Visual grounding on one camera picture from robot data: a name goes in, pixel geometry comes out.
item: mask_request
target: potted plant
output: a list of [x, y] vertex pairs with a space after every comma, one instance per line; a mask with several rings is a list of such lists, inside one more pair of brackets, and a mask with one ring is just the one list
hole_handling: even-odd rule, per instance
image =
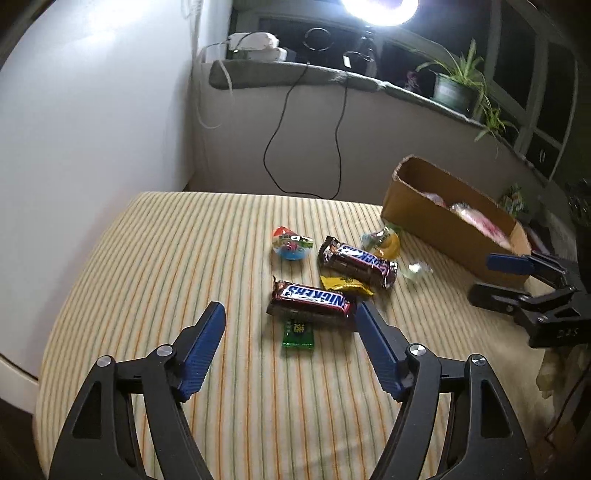
[[417, 67], [417, 72], [432, 65], [439, 65], [446, 73], [435, 73], [435, 93], [433, 100], [458, 113], [470, 115], [480, 103], [485, 88], [485, 80], [482, 72], [478, 71], [482, 57], [476, 56], [476, 41], [470, 42], [470, 50], [464, 58], [460, 56], [458, 62], [446, 49], [450, 59], [450, 65], [439, 60], [426, 61]]
[[517, 130], [517, 127], [511, 122], [508, 122], [507, 120], [501, 120], [501, 109], [493, 108], [491, 101], [486, 95], [482, 95], [480, 104], [482, 105], [482, 110], [484, 111], [485, 123], [484, 128], [476, 136], [474, 142], [478, 142], [486, 134], [491, 134], [493, 137], [497, 138], [501, 137], [507, 130], [507, 127]]

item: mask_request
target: snickers bar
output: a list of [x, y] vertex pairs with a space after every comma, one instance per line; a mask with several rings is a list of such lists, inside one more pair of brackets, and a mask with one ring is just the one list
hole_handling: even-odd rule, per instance
[[340, 293], [298, 285], [284, 280], [275, 282], [267, 313], [304, 323], [324, 323], [355, 330], [354, 305]]
[[398, 264], [378, 258], [369, 252], [340, 243], [328, 236], [318, 252], [318, 263], [359, 281], [390, 288], [396, 281]]

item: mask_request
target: windowsill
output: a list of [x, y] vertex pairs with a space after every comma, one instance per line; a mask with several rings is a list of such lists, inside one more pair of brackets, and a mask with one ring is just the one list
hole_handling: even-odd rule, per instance
[[[292, 86], [305, 68], [305, 65], [301, 63], [271, 63], [253, 60], [224, 60], [223, 62], [228, 70], [230, 78], [232, 79], [232, 87], [234, 89]], [[476, 120], [468, 118], [461, 113], [457, 113], [431, 99], [409, 92], [408, 90], [392, 85], [389, 82], [383, 82], [357, 73], [345, 73], [342, 70], [309, 65], [309, 71], [300, 80], [299, 85], [330, 85], [334, 83], [344, 85], [347, 80], [347, 74], [349, 75], [349, 88], [360, 90], [362, 92], [384, 92], [391, 97], [429, 108], [430, 110], [445, 115], [457, 122], [470, 125], [477, 131], [484, 128], [484, 125]], [[209, 73], [209, 85], [218, 90], [228, 90], [228, 81], [219, 66], [219, 60], [215, 61], [212, 65]], [[516, 160], [524, 163], [530, 170], [532, 170], [542, 185], [548, 183], [548, 179], [539, 173], [534, 165], [525, 157], [515, 152], [509, 142], [504, 138], [497, 138], [497, 140], [503, 143], [503, 145], [513, 153]]]

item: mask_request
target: window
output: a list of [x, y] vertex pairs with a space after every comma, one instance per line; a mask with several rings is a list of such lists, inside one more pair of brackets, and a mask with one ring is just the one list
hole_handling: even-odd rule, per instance
[[506, 1], [502, 3], [501, 18], [499, 56], [493, 79], [525, 108], [534, 72], [535, 32]]
[[574, 57], [570, 50], [548, 45], [548, 77], [538, 128], [562, 142], [573, 102]]
[[534, 133], [525, 156], [548, 179], [554, 170], [558, 154], [556, 147]]
[[439, 43], [458, 56], [467, 54], [474, 38], [478, 55], [486, 58], [490, 23], [490, 0], [420, 0], [417, 12], [401, 28]]
[[[306, 39], [306, 32], [309, 32], [312, 28], [322, 28], [324, 30], [314, 30], [309, 33], [308, 39]], [[261, 18], [259, 30], [272, 33], [279, 38], [279, 45], [282, 48], [295, 51], [296, 58], [293, 61], [298, 63], [310, 62], [312, 65], [330, 69], [343, 69], [343, 53], [354, 49], [361, 38], [360, 32], [275, 18]], [[311, 48], [323, 51], [309, 49], [304, 45], [304, 41]]]
[[427, 60], [418, 53], [408, 51], [407, 48], [393, 43], [385, 43], [382, 56], [379, 59], [378, 77], [404, 88], [408, 81], [408, 74], [413, 73], [418, 80], [418, 91], [414, 89], [414, 93], [431, 98], [435, 88], [435, 75], [430, 69], [437, 70], [439, 67], [433, 66], [415, 73], [415, 69]]

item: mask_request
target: striped bedsheet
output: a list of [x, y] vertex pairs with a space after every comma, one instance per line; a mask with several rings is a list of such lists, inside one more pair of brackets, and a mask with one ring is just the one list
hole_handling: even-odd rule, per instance
[[[284, 225], [320, 245], [330, 234], [359, 245], [381, 228], [381, 208], [360, 203], [221, 193], [144, 193], [104, 233], [72, 288], [44, 355], [34, 433], [41, 464], [51, 457], [70, 405], [93, 362], [145, 356], [172, 342], [212, 300], [226, 333], [201, 392], [184, 411], [217, 480], [369, 478], [399, 405], [376, 379], [357, 334], [315, 332], [313, 352], [285, 351], [282, 324], [265, 313], [272, 278], [320, 286], [314, 255], [271, 252]], [[507, 317], [471, 307], [470, 273], [403, 234], [401, 261], [434, 275], [413, 287], [400, 277], [375, 303], [411, 342], [440, 356], [484, 354], [507, 391], [528, 441], [552, 414], [535, 386], [543, 351]], [[147, 474], [162, 478], [141, 396], [135, 421]], [[449, 399], [440, 398], [422, 476], [433, 475]]]

